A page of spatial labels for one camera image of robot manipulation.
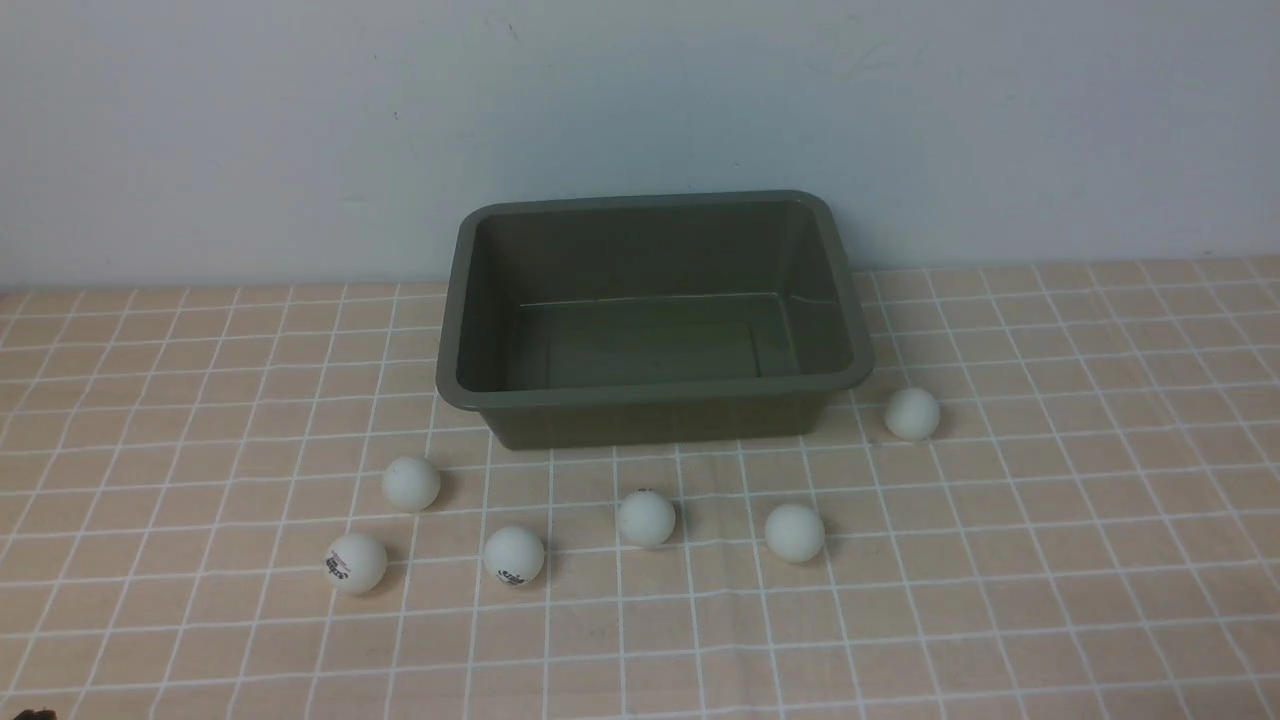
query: plastic tub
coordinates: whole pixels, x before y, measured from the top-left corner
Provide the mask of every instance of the plastic tub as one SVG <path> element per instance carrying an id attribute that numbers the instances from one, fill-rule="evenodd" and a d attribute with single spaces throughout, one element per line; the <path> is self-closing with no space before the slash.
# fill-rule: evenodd
<path id="1" fill-rule="evenodd" d="M 493 205 L 458 233 L 436 387 L 512 450 L 804 433 L 874 357 L 826 202 Z"/>

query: white ping pong ball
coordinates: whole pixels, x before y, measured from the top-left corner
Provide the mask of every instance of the white ping pong ball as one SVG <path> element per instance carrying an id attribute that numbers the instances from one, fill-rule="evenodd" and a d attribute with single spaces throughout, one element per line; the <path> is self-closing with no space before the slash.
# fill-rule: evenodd
<path id="1" fill-rule="evenodd" d="M 383 473 L 383 495 L 401 512 L 419 512 L 440 495 L 440 473 L 426 457 L 398 457 Z"/>
<path id="2" fill-rule="evenodd" d="M 805 562 L 822 550 L 822 519 L 804 505 L 780 505 L 764 521 L 764 544 L 787 562 Z"/>
<path id="3" fill-rule="evenodd" d="M 652 489 L 639 489 L 618 506 L 618 532 L 636 547 L 662 544 L 676 529 L 676 509 Z"/>
<path id="4" fill-rule="evenodd" d="M 485 570 L 507 583 L 522 585 L 538 577 L 547 560 L 543 541 L 527 528 L 509 525 L 489 536 L 481 555 Z"/>
<path id="5" fill-rule="evenodd" d="M 929 391 L 909 387 L 888 398 L 884 427 L 908 442 L 916 442 L 933 434 L 941 418 L 942 410 Z"/>
<path id="6" fill-rule="evenodd" d="M 369 533 L 347 533 L 329 544 L 325 579 L 340 593 L 374 589 L 387 574 L 387 547 Z"/>

